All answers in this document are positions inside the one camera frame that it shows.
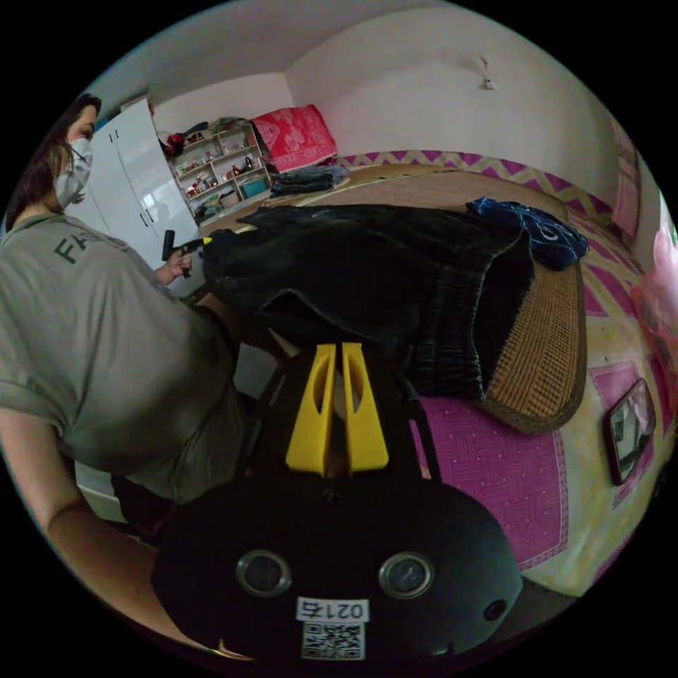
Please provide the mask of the person's left hand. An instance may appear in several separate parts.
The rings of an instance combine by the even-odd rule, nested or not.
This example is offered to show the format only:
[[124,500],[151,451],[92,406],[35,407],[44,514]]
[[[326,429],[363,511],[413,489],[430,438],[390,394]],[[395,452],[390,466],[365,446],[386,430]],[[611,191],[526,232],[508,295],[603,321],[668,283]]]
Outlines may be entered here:
[[189,277],[192,267],[192,253],[185,250],[176,250],[159,268],[155,269],[154,273],[163,285],[169,286],[177,278]]

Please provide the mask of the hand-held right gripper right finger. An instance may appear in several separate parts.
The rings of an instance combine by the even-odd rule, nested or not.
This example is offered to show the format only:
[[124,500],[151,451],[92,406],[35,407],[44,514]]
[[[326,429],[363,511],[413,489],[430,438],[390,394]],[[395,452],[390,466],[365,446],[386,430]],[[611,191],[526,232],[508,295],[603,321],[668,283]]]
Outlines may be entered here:
[[383,470],[388,451],[362,345],[343,343],[341,352],[349,471]]

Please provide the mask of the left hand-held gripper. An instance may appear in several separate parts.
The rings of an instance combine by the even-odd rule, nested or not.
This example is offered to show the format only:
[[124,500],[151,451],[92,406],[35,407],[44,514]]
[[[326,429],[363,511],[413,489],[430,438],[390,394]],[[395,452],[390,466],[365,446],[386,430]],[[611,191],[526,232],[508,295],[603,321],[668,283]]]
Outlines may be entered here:
[[188,260],[189,258],[192,259],[193,254],[197,252],[199,249],[203,248],[204,246],[207,246],[212,242],[212,239],[210,237],[203,237],[200,239],[195,239],[193,241],[187,242],[183,245],[181,245],[178,249],[177,252],[179,254],[179,264],[180,264],[180,269],[181,269],[181,274],[183,278],[190,278],[191,277],[191,269],[192,269],[192,264],[189,266],[184,265],[184,259]]

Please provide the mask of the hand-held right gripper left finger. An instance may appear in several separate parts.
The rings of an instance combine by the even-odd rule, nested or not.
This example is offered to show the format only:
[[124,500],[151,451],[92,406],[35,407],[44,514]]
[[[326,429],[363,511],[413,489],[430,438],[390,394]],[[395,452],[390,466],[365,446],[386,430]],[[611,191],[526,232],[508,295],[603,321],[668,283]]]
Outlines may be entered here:
[[324,475],[333,426],[337,348],[316,347],[285,456],[293,472]]

